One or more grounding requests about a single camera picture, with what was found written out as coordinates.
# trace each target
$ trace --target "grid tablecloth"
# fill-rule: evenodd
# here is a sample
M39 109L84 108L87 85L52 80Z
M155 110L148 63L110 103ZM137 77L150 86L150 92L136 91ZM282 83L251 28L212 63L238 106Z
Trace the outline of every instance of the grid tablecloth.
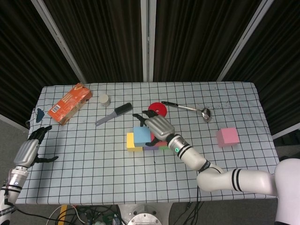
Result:
M212 111L212 120L203 121L196 112L168 108L166 118L194 149L225 171L234 168L274 173L278 157L259 102L249 82L143 82L92 83L86 85L93 97L68 124L58 125L46 113L36 123L36 110L47 112L71 88L44 87L33 110L30 133L52 125L39 148L39 156L54 163L35 164L17 203L102 204L195 201L197 183L191 171L171 150L128 152L126 133L139 126L132 113L147 110L153 102ZM98 95L106 93L111 104L105 108ZM95 121L115 107L131 102L133 110L95 127ZM236 127L240 143L218 147L216 131ZM199 191L199 201L266 198L271 196L231 190Z

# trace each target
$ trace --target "purple block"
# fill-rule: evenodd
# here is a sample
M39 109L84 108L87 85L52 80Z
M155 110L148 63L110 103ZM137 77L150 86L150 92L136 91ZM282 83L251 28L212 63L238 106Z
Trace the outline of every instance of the purple block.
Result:
M143 150L158 150L159 147L158 146L144 146L142 149Z

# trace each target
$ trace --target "blue block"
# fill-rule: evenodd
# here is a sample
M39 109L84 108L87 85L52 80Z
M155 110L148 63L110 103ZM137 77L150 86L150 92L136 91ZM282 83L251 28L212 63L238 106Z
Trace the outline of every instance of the blue block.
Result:
M144 147L145 143L151 142L151 132L147 127L134 127L133 133L136 147Z

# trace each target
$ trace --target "pink cube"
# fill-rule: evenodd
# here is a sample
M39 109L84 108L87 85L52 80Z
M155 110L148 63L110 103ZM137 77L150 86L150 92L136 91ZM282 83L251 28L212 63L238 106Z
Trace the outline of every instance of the pink cube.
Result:
M238 131L236 130L236 128L222 128L218 130L217 143L220 148L240 143Z

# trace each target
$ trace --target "yellow block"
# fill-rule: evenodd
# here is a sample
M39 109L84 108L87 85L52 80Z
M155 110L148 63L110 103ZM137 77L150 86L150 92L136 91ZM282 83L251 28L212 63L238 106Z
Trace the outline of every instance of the yellow block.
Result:
M60 208L60 220L65 220L65 215L66 215L66 210L67 210L68 205L62 205L62 207ZM58 225L64 225L64 222L59 221Z
M127 151L143 151L143 147L135 147L133 133L127 133Z

